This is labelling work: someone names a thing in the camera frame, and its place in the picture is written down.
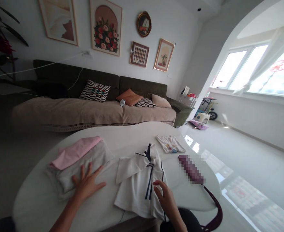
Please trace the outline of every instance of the checkered pillow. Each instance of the checkered pillow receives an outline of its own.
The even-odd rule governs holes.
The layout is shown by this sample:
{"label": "checkered pillow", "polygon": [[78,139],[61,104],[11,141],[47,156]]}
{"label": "checkered pillow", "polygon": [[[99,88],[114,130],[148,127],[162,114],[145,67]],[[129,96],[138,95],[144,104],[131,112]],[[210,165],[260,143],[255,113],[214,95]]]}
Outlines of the checkered pillow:
{"label": "checkered pillow", "polygon": [[87,81],[87,85],[83,89],[79,99],[92,100],[104,103],[109,93],[110,86],[101,85],[91,80]]}
{"label": "checkered pillow", "polygon": [[142,98],[136,103],[136,107],[154,107],[156,106],[150,99]]}

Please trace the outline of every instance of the oval table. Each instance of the oval table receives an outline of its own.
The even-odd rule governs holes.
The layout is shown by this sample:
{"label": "oval table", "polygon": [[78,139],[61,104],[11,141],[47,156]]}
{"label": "oval table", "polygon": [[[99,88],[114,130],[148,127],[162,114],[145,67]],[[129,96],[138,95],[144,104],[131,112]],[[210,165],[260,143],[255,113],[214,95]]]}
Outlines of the oval table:
{"label": "oval table", "polygon": [[185,148],[195,165],[205,178],[205,186],[219,199],[219,182],[211,168],[186,143],[177,129],[162,122],[144,122],[132,126],[95,127],[78,131],[54,146],[35,166],[23,182],[14,202],[13,220],[19,232],[49,231],[63,211],[66,201],[59,201],[56,191],[44,170],[57,157],[59,148],[67,147],[80,138],[100,136],[111,150],[115,159],[102,170],[105,178],[98,175],[96,182],[106,181],[107,185],[87,199],[77,212],[70,231],[101,231],[136,217],[114,206],[118,191],[115,184],[119,157],[131,157],[136,152],[144,152],[149,143],[156,144],[167,176],[179,207],[198,211],[216,208],[213,200],[201,185],[190,184],[181,168],[178,155],[166,154],[157,142],[156,135],[174,135]]}

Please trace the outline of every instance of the ceiling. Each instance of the ceiling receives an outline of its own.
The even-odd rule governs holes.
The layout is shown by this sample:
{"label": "ceiling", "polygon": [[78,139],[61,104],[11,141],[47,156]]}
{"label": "ceiling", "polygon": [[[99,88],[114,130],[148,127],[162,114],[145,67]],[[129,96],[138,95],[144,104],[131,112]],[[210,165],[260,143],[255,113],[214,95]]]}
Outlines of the ceiling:
{"label": "ceiling", "polygon": [[250,22],[237,36],[238,39],[284,26],[284,0],[274,4]]}
{"label": "ceiling", "polygon": [[223,3],[223,0],[176,0],[181,5],[186,7],[194,15],[202,21],[216,16]]}

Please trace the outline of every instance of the white floor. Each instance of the white floor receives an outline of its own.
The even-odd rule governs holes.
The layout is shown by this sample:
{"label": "white floor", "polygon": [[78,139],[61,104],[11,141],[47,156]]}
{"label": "white floor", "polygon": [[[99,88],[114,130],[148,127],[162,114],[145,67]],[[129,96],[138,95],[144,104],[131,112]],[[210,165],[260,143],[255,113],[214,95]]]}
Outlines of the white floor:
{"label": "white floor", "polygon": [[[178,130],[220,182],[224,219],[216,231],[284,232],[284,153],[215,122],[209,126]],[[36,163],[67,136],[0,140],[0,218],[11,215],[17,191]],[[194,212],[202,225],[216,213]]]}
{"label": "white floor", "polygon": [[[220,182],[224,217],[216,231],[284,232],[284,153],[216,122],[209,126],[178,130]],[[193,213],[206,225],[217,210]]]}

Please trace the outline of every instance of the pink cloth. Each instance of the pink cloth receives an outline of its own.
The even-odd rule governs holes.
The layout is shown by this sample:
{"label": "pink cloth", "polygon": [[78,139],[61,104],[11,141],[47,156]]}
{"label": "pink cloth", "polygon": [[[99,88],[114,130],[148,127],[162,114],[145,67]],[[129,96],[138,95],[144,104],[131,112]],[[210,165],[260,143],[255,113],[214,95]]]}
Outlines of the pink cloth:
{"label": "pink cloth", "polygon": [[58,157],[51,162],[51,166],[58,170],[64,170],[82,158],[87,152],[102,140],[101,137],[89,137],[79,139],[69,147],[60,148]]}

